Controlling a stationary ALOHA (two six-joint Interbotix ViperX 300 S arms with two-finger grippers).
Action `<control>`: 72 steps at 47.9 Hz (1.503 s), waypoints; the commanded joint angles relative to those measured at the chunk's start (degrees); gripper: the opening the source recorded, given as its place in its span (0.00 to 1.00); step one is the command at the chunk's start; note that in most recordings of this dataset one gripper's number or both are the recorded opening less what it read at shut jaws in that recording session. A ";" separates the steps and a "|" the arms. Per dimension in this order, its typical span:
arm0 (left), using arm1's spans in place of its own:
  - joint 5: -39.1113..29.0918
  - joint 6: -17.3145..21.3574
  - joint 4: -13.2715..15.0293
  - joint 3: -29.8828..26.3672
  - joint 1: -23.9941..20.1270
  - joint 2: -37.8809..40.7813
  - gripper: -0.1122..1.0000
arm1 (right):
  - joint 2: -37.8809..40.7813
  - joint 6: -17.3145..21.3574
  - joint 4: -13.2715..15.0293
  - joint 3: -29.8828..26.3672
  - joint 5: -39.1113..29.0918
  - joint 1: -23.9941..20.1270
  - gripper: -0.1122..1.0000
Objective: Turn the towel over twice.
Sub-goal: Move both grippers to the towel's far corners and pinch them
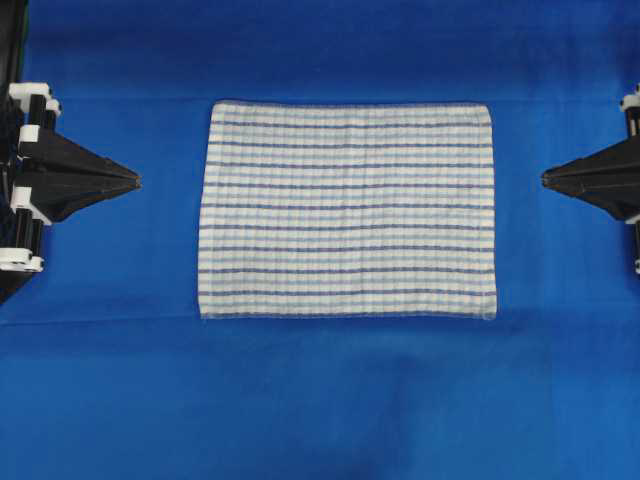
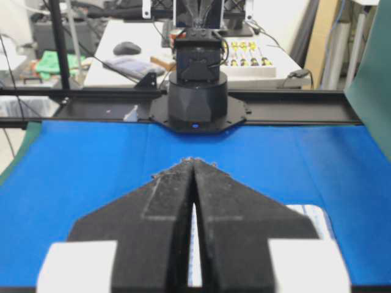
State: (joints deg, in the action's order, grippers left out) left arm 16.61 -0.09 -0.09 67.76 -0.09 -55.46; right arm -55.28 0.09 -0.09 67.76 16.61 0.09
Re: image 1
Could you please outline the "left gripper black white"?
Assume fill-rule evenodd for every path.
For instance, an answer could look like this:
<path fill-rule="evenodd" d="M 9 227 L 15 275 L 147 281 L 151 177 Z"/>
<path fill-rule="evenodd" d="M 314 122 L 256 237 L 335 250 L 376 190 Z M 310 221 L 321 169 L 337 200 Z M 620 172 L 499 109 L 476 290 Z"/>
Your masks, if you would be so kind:
<path fill-rule="evenodd" d="M 19 175 L 19 186 L 16 177 L 11 183 L 9 207 L 16 216 L 15 239 L 11 246 L 1 248 L 1 270 L 40 273 L 44 266 L 40 246 L 45 227 L 64 221 L 78 210 L 140 188 L 141 178 L 111 159 L 44 128 L 55 127 L 61 113 L 60 103 L 47 83 L 10 83 L 8 98 L 22 119 L 27 120 L 17 133 L 15 158 L 26 161 L 29 171 L 49 173 L 23 173 Z"/>

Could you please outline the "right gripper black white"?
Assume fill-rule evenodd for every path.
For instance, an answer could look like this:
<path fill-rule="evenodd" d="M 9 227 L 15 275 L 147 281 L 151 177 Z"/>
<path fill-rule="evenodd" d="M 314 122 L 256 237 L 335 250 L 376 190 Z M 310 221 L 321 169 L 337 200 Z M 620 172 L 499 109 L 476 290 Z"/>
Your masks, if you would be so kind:
<path fill-rule="evenodd" d="M 546 170 L 542 185 L 608 212 L 633 227 L 634 270 L 639 273 L 639 84 L 623 97 L 627 139 Z"/>

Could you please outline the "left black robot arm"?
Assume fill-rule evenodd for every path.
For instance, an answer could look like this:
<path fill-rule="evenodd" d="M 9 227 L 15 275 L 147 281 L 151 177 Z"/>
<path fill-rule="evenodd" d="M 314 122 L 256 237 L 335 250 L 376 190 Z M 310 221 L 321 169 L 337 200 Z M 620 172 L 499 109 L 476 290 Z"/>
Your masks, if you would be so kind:
<path fill-rule="evenodd" d="M 56 130 L 62 105 L 46 83 L 21 79 L 25 1 L 1 4 L 1 272 L 42 271 L 45 228 L 141 186 L 133 170 Z"/>

